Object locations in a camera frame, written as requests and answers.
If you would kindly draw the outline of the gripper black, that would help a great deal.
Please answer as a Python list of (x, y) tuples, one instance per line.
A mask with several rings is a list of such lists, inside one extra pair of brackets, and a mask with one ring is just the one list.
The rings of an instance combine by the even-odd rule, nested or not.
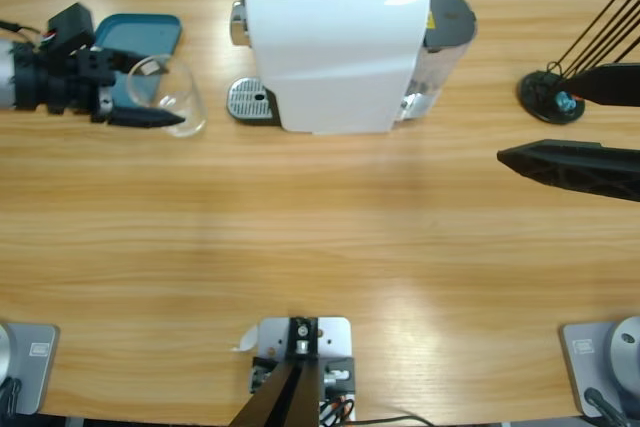
[(131, 128), (163, 128), (181, 124), (183, 116), (165, 109), (114, 109), (111, 89), (115, 71), (129, 73), (146, 56), (131, 51), (82, 48), (66, 56), (47, 58), (47, 111), (66, 109), (94, 123)]

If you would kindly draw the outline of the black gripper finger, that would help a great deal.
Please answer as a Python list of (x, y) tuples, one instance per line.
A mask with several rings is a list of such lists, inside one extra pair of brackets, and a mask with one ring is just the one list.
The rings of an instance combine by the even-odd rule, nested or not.
[(596, 142), (545, 139), (503, 149), (497, 160), (543, 185), (639, 200), (639, 152)]
[(639, 64), (604, 64), (568, 80), (568, 92), (599, 105), (639, 106)]

